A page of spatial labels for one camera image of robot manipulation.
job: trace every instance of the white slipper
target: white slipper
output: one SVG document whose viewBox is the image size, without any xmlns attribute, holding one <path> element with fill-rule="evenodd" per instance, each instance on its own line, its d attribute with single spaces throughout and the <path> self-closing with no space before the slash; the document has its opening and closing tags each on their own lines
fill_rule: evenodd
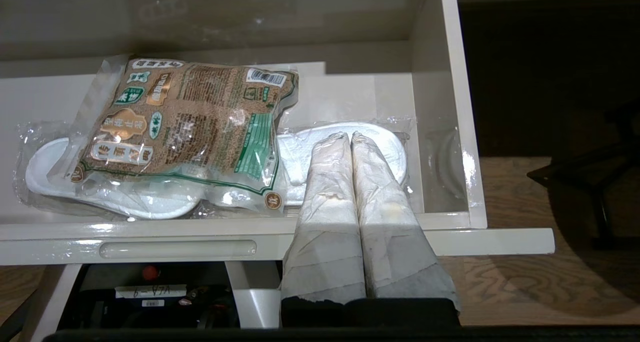
<svg viewBox="0 0 640 342">
<path fill-rule="evenodd" d="M 29 190 L 47 196 L 70 198 L 116 213 L 145 219 L 172 219 L 182 216 L 194 209 L 201 200 L 200 198 L 188 200 L 186 196 L 181 196 L 181 199 L 173 199 L 141 194 L 136 194 L 135 198 L 131 198 L 124 192 L 117 190 L 110 191 L 107 196 L 103 194 L 78 195 L 76 193 L 78 185 L 71 181 L 61 185 L 51 184 L 47 179 L 47 174 L 62 157 L 68 144 L 68 138 L 55 139 L 39 148 L 38 152 L 33 155 L 29 160 L 25 174 Z"/>
<path fill-rule="evenodd" d="M 278 135 L 278 148 L 280 161 L 284 165 L 288 181 L 286 181 L 286 206 L 302 205 L 307 188 L 307 172 L 311 164 L 311 150 L 314 145 L 326 139 L 329 135 L 345 132 L 352 138 L 354 132 L 373 139 L 382 151 L 384 159 L 391 168 L 395 180 L 404 184 L 407 178 L 407 153 L 402 146 L 402 141 L 390 130 L 362 122 L 333 123 L 322 127 L 305 129 L 297 133 Z M 233 193 L 230 188 L 218 187 L 209 195 L 209 200 L 215 205 L 224 207 L 248 208 L 253 203 L 249 196 L 240 198 L 225 198 L 226 194 Z"/>
</svg>

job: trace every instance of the open drawer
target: open drawer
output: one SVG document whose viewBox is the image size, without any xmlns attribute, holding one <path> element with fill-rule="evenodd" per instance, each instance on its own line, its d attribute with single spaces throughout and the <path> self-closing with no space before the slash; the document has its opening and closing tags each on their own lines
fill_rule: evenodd
<svg viewBox="0 0 640 342">
<path fill-rule="evenodd" d="M 0 37 L 10 47 L 0 52 L 0 264 L 283 257 L 295 216 L 109 222 L 16 201 L 10 187 L 18 152 L 14 125 L 73 120 L 103 56 L 127 52 L 222 64 L 295 64 L 299 102 L 286 111 L 281 128 L 412 118 L 409 200 L 437 254 L 554 251 L 548 228 L 487 229 L 457 0 L 278 0 L 282 9 L 264 0 L 14 1 L 2 11 L 4 17 L 16 9 Z M 238 5 L 263 19 L 247 26 L 246 18 L 229 17 Z M 107 11 L 114 14 L 105 16 Z M 231 39 L 202 27 L 208 19 L 227 17 Z M 101 18 L 109 23 L 97 27 Z M 168 33 L 157 18 L 181 22 Z"/>
</svg>

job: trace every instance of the wooden floor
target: wooden floor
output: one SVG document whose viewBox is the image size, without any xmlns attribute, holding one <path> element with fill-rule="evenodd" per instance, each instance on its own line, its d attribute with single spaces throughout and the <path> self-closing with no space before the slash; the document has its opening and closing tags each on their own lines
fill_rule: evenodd
<svg viewBox="0 0 640 342">
<path fill-rule="evenodd" d="M 638 298 L 628 296 L 633 291 L 620 291 L 567 246 L 546 190 L 526 178 L 528 171 L 545 166 L 549 158 L 487 157 L 480 162 L 490 226 L 551 226 L 557 251 L 537 256 L 442 257 L 462 299 L 462 324 L 638 323 Z M 621 252 L 594 255 L 603 264 L 621 264 L 611 268 L 621 277 L 625 267 L 637 275 L 633 270 L 640 257 L 624 257 Z M 42 267 L 0 267 L 0 321 L 36 288 L 41 273 Z"/>
</svg>

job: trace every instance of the green label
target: green label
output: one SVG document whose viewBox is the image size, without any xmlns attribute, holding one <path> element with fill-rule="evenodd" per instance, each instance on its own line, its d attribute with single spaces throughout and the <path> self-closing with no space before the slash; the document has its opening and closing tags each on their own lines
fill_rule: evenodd
<svg viewBox="0 0 640 342">
<path fill-rule="evenodd" d="M 115 104 L 131 104 L 137 102 L 142 94 L 145 93 L 145 89 L 142 87 L 128 87 L 122 94 L 116 99 Z"/>
<path fill-rule="evenodd" d="M 151 124 L 149 125 L 149 137 L 151 139 L 158 138 L 160 128 L 162 127 L 162 113 L 155 112 L 151 114 Z"/>
<path fill-rule="evenodd" d="M 126 83 L 127 84 L 129 84 L 130 82 L 146 83 L 147 81 L 149 81 L 149 75 L 151 75 L 151 72 L 131 73 L 130 75 L 128 75 L 128 79 L 126 80 Z"/>
<path fill-rule="evenodd" d="M 269 87 L 265 87 L 262 90 L 262 102 L 266 103 L 268 99 L 269 99 Z M 273 108 L 274 105 L 273 104 L 267 104 L 267 107 Z"/>
<path fill-rule="evenodd" d="M 269 157 L 271 132 L 270 113 L 251 114 L 242 152 L 235 165 L 235 173 L 244 173 L 255 179 L 261 178 Z"/>
</svg>

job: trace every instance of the red button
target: red button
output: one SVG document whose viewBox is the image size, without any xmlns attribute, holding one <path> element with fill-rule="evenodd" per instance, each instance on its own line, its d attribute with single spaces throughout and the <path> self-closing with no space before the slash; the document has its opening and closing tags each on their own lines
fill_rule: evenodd
<svg viewBox="0 0 640 342">
<path fill-rule="evenodd" d="M 160 276 L 160 271 L 154 266 L 146 266 L 142 270 L 142 277 L 144 280 L 154 280 Z"/>
</svg>

